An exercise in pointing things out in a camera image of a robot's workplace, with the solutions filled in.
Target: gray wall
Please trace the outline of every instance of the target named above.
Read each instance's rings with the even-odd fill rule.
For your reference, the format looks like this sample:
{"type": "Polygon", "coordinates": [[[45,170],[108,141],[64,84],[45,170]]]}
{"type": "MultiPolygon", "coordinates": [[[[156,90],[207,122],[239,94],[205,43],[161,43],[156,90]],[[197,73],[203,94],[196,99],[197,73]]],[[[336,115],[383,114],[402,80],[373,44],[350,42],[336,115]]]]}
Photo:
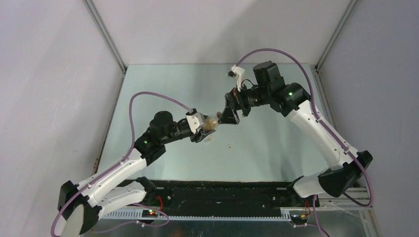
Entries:
{"type": "Polygon", "coordinates": [[[121,72],[81,0],[0,1],[1,236],[45,237],[89,176],[121,72]]]}
{"type": "Polygon", "coordinates": [[[374,156],[384,236],[417,232],[419,1],[361,1],[321,69],[339,131],[374,156]]]}

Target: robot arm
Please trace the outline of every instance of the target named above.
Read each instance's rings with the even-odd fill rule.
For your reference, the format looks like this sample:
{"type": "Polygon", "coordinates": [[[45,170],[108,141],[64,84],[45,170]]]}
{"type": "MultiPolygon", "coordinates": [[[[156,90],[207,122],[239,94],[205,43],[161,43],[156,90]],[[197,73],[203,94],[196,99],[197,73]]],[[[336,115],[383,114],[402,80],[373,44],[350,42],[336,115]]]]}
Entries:
{"type": "MultiPolygon", "coordinates": [[[[225,95],[225,109],[219,119],[219,123],[238,124],[240,122],[237,110],[242,110],[246,117],[251,107],[269,104],[270,107],[281,113],[284,117],[295,123],[317,145],[322,153],[328,169],[310,176],[302,176],[296,179],[290,186],[291,196],[296,199],[306,198],[314,194],[328,193],[338,197],[351,187],[361,176],[361,170],[348,155],[348,152],[357,154],[358,161],[367,168],[372,161],[368,151],[359,152],[349,145],[325,120],[320,111],[316,109],[319,118],[316,118],[310,108],[310,95],[298,83],[285,84],[278,67],[271,61],[256,65],[253,68],[257,85],[247,89],[239,85],[225,95]],[[344,141],[348,150],[330,135],[322,125],[325,124],[338,138],[344,141]]],[[[238,70],[236,66],[228,73],[235,79],[243,80],[244,70],[238,70]]]]}
{"type": "Polygon", "coordinates": [[[88,186],[63,212],[68,219],[74,209],[84,206],[84,222],[80,234],[90,230],[104,215],[132,203],[147,203],[154,199],[156,187],[147,178],[138,178],[135,182],[117,187],[123,180],[149,166],[166,152],[165,144],[189,137],[192,142],[200,142],[215,132],[207,126],[210,117],[198,113],[195,109],[186,114],[186,118],[174,122],[172,114],[158,112],[146,132],[134,143],[134,149],[128,158],[111,165],[113,171],[97,173],[77,184],[71,181],[61,186],[58,210],[81,188],[88,186]]]}

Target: purple cable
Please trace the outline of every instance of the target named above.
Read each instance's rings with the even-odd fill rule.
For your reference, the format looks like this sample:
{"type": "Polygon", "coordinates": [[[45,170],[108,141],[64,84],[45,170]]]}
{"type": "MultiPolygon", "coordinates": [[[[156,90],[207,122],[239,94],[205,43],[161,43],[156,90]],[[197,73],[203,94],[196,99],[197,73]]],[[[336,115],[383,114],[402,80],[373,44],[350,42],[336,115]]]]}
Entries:
{"type": "MultiPolygon", "coordinates": [[[[307,224],[307,226],[306,226],[306,225],[296,225],[296,224],[294,224],[294,222],[293,222],[293,221],[288,222],[288,223],[289,223],[290,225],[292,225],[292,226],[295,226],[295,227],[307,227],[307,226],[312,226],[312,227],[316,227],[316,228],[317,228],[317,226],[316,226],[316,225],[313,225],[313,224],[307,224]]],[[[322,229],[323,233],[325,233],[325,235],[326,235],[327,237],[330,237],[329,233],[327,233],[325,229],[323,229],[323,228],[321,228],[321,229],[322,229]]]]}
{"type": "MultiPolygon", "coordinates": [[[[305,71],[305,69],[303,68],[303,66],[301,65],[300,62],[298,62],[298,60],[296,60],[294,57],[292,57],[290,54],[279,50],[279,49],[275,49],[275,48],[260,48],[260,49],[256,49],[253,50],[252,52],[246,54],[243,58],[241,58],[237,63],[236,66],[239,66],[246,58],[248,58],[250,55],[257,53],[257,52],[264,52],[264,51],[271,51],[271,52],[277,52],[280,54],[283,54],[287,57],[289,57],[291,60],[293,60],[298,67],[302,70],[302,73],[305,76],[305,79],[307,80],[307,84],[308,84],[308,88],[310,91],[310,95],[311,95],[311,101],[310,101],[310,108],[311,108],[311,112],[313,113],[314,117],[316,119],[319,119],[320,116],[317,114],[316,111],[316,104],[314,103],[314,92],[313,92],[313,87],[311,85],[310,82],[310,78],[308,77],[307,72],[305,71]]],[[[362,164],[357,160],[357,158],[350,152],[348,151],[348,147],[339,139],[339,137],[329,128],[329,126],[326,125],[326,123],[322,120],[320,120],[320,124],[326,129],[326,131],[337,141],[337,143],[339,143],[339,145],[342,147],[342,149],[344,149],[347,154],[349,155],[349,157],[351,157],[351,159],[353,159],[353,161],[358,165],[359,169],[361,170],[362,174],[365,177],[365,180],[367,181],[367,186],[368,189],[370,190],[370,201],[367,204],[362,204],[360,202],[358,202],[357,200],[355,200],[354,198],[352,198],[351,196],[349,196],[346,193],[343,193],[343,195],[345,195],[345,197],[347,197],[348,199],[350,199],[351,201],[353,201],[354,203],[356,203],[359,206],[362,207],[370,207],[373,205],[374,203],[374,191],[373,191],[373,186],[370,180],[370,177],[367,173],[367,171],[365,170],[365,168],[362,166],[362,164]]]]}
{"type": "MultiPolygon", "coordinates": [[[[139,96],[139,95],[154,95],[163,99],[167,99],[170,100],[178,105],[180,105],[181,107],[183,107],[184,109],[186,109],[188,112],[192,111],[191,108],[187,107],[186,105],[180,103],[179,101],[172,99],[170,97],[167,97],[165,95],[161,95],[158,93],[154,93],[154,92],[149,92],[149,91],[141,91],[139,93],[134,94],[131,97],[131,100],[129,101],[129,124],[131,125],[131,147],[129,148],[128,152],[126,153],[126,155],[121,159],[122,162],[124,162],[126,159],[129,158],[129,155],[131,155],[132,150],[134,149],[134,143],[135,143],[135,134],[134,134],[134,122],[132,121],[132,104],[134,102],[134,99],[139,96]]],[[[102,174],[98,175],[95,179],[93,179],[89,184],[92,185],[94,183],[96,183],[97,181],[99,181],[101,178],[103,178],[105,175],[111,173],[112,171],[114,171],[118,166],[120,166],[121,164],[118,162],[115,165],[113,165],[112,167],[110,167],[108,170],[104,171],[102,174]]],[[[76,199],[76,197],[78,195],[80,195],[84,190],[87,189],[87,186],[89,185],[85,185],[84,187],[82,187],[76,194],[74,194],[74,196],[72,196],[65,204],[64,206],[61,208],[61,210],[58,212],[57,216],[54,219],[54,222],[52,222],[52,226],[51,226],[51,236],[52,237],[59,237],[55,234],[55,226],[57,225],[58,220],[60,219],[60,216],[63,214],[64,210],[70,205],[70,203],[72,201],[74,201],[74,199],[76,199]]]]}
{"type": "Polygon", "coordinates": [[[137,220],[135,220],[135,221],[127,221],[127,222],[123,222],[123,223],[121,223],[121,224],[119,224],[117,226],[114,226],[114,227],[112,227],[110,229],[107,229],[107,230],[104,230],[104,231],[90,231],[90,232],[92,232],[94,234],[103,234],[103,233],[107,233],[107,232],[113,231],[113,230],[115,230],[115,229],[117,229],[117,228],[119,228],[121,226],[128,225],[128,224],[141,224],[141,225],[149,226],[149,227],[161,227],[161,226],[167,225],[169,223],[169,220],[170,220],[169,219],[169,216],[166,213],[164,213],[164,212],[162,212],[160,210],[152,209],[151,207],[148,207],[148,206],[145,206],[145,205],[142,205],[142,204],[139,204],[139,203],[133,203],[132,205],[141,206],[141,207],[144,207],[146,209],[150,209],[150,210],[153,210],[155,212],[158,212],[158,213],[160,213],[160,214],[162,214],[162,215],[164,215],[166,217],[166,222],[164,222],[163,224],[151,225],[151,224],[146,224],[144,222],[137,221],[137,220]]]}
{"type": "Polygon", "coordinates": [[[322,237],[325,237],[323,235],[322,228],[320,227],[319,218],[317,218],[316,200],[317,200],[317,195],[314,195],[313,196],[313,213],[314,213],[314,219],[316,219],[316,226],[317,226],[317,228],[319,228],[320,234],[322,235],[322,237]]]}

